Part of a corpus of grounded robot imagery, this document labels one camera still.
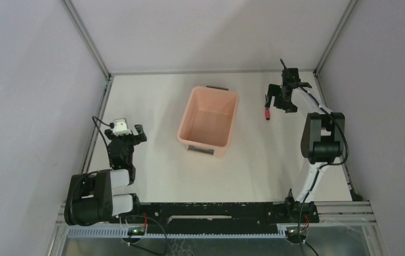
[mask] metal extrusion bar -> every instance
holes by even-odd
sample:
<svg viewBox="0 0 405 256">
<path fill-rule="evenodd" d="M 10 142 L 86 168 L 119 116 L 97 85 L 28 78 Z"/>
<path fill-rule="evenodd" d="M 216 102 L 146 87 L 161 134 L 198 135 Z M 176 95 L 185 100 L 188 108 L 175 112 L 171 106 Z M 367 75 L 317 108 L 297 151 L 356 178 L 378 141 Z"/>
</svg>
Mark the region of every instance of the metal extrusion bar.
<svg viewBox="0 0 405 256">
<path fill-rule="evenodd" d="M 330 41 L 328 42 L 327 47 L 323 51 L 322 57 L 320 58 L 319 62 L 317 63 L 317 66 L 315 67 L 314 72 L 317 76 L 320 73 L 320 70 L 322 70 L 323 66 L 325 65 L 325 62 L 327 61 L 328 56 L 330 55 L 333 47 L 336 45 L 337 40 L 339 39 L 342 31 L 344 30 L 345 25 L 347 24 L 347 21 L 351 17 L 358 2 L 359 2 L 359 0 L 350 0 L 350 2 L 348 3 L 347 8 L 345 9 L 344 13 L 342 14 L 342 17 L 339 20 L 339 23 L 337 24 L 337 27 L 334 30 L 334 33 L 331 36 Z"/>
<path fill-rule="evenodd" d="M 316 202 L 319 223 L 312 226 L 377 226 L 369 202 Z M 282 223 L 278 226 L 292 227 L 296 224 Z"/>
<path fill-rule="evenodd" d="M 325 93 L 323 91 L 323 87 L 322 87 L 322 84 L 320 82 L 319 76 L 315 72 L 313 74 L 314 74 L 315 84 L 317 85 L 317 90 L 319 92 L 322 103 L 325 104 L 325 106 L 329 107 L 329 104 L 327 102 L 327 98 L 326 98 Z M 352 179 L 352 176 L 350 175 L 350 171 L 348 170 L 347 164 L 343 164 L 342 169 L 344 170 L 344 175 L 345 175 L 345 179 L 347 180 L 348 188 L 353 193 L 356 193 L 357 189 L 356 189 L 356 186 L 355 186 L 354 181 Z"/>
<path fill-rule="evenodd" d="M 60 256 L 66 243 L 67 234 L 69 232 L 68 226 L 64 221 L 64 207 L 65 203 L 61 204 L 58 217 L 54 225 L 53 235 L 49 243 L 46 256 Z"/>
<path fill-rule="evenodd" d="M 91 53 L 92 57 L 96 61 L 97 65 L 101 69 L 103 75 L 109 79 L 110 74 L 108 71 L 108 68 L 106 67 L 99 51 L 96 48 L 96 45 L 91 39 L 91 36 L 88 33 L 88 30 L 83 24 L 83 21 L 81 20 L 80 16 L 78 15 L 73 3 L 71 0 L 61 0 L 62 5 L 67 11 L 67 14 L 69 14 L 70 19 L 75 25 L 76 30 L 80 34 L 82 40 L 84 41 L 84 44 L 88 48 L 89 52 Z"/>
<path fill-rule="evenodd" d="M 299 69 L 300 72 L 313 72 L 314 69 Z M 237 69 L 237 70 L 176 70 L 145 72 L 114 72 L 112 76 L 132 75 L 184 75 L 184 74 L 236 74 L 236 73 L 281 73 L 282 69 Z"/>
<path fill-rule="evenodd" d="M 100 100 L 100 103 L 99 103 L 99 108 L 97 110 L 97 117 L 99 119 L 103 119 L 103 115 L 105 113 L 105 108 L 106 108 L 106 104 L 108 103 L 108 97 L 109 97 L 109 94 L 111 92 L 111 86 L 112 85 L 113 85 L 113 77 L 110 77 L 110 79 L 107 80 L 106 83 L 105 83 L 104 92 L 102 94 L 102 97 L 101 97 L 101 100 Z M 84 156 L 83 166 L 81 168 L 80 173 L 88 172 L 89 165 L 91 164 L 92 154 L 94 153 L 94 148 L 96 146 L 97 136 L 98 135 L 99 134 L 97 132 L 97 129 L 94 126 L 92 128 L 92 131 L 91 131 L 91 136 L 89 138 L 89 143 L 88 143 L 88 149 L 86 150 L 86 153 L 85 153 L 85 156 Z"/>
<path fill-rule="evenodd" d="M 386 256 L 386 248 L 384 247 L 382 237 L 378 231 L 378 227 L 364 226 L 362 232 L 366 239 L 367 249 L 369 254 L 373 256 Z"/>
</svg>

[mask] glass panel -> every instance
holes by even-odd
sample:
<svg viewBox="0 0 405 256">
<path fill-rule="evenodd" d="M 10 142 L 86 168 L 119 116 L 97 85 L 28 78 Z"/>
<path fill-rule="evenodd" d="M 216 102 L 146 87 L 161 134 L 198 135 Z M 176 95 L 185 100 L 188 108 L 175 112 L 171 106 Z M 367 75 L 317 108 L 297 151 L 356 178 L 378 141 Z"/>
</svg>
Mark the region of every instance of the glass panel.
<svg viewBox="0 0 405 256">
<path fill-rule="evenodd" d="M 361 227 L 310 227 L 307 241 L 319 255 L 369 256 Z M 164 250 L 163 239 L 143 239 L 137 245 L 155 252 Z M 306 255 L 315 255 L 304 245 Z M 120 238 L 68 238 L 62 255 L 150 256 L 128 247 Z M 167 255 L 302 255 L 298 244 L 279 238 L 168 239 Z"/>
</svg>

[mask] white wall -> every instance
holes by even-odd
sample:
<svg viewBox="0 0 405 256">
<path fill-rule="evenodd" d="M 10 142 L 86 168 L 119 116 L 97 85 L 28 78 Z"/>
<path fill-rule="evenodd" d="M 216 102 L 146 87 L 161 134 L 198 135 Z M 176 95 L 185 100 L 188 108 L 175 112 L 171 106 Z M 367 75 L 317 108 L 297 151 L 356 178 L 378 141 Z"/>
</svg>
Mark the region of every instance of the white wall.
<svg viewBox="0 0 405 256">
<path fill-rule="evenodd" d="M 321 82 L 346 117 L 350 171 L 386 247 L 405 255 L 405 0 L 361 1 Z"/>
<path fill-rule="evenodd" d="M 58 0 L 0 1 L 0 255 L 44 255 L 103 83 Z"/>
<path fill-rule="evenodd" d="M 314 69 L 348 0 L 74 0 L 111 72 Z"/>
</svg>

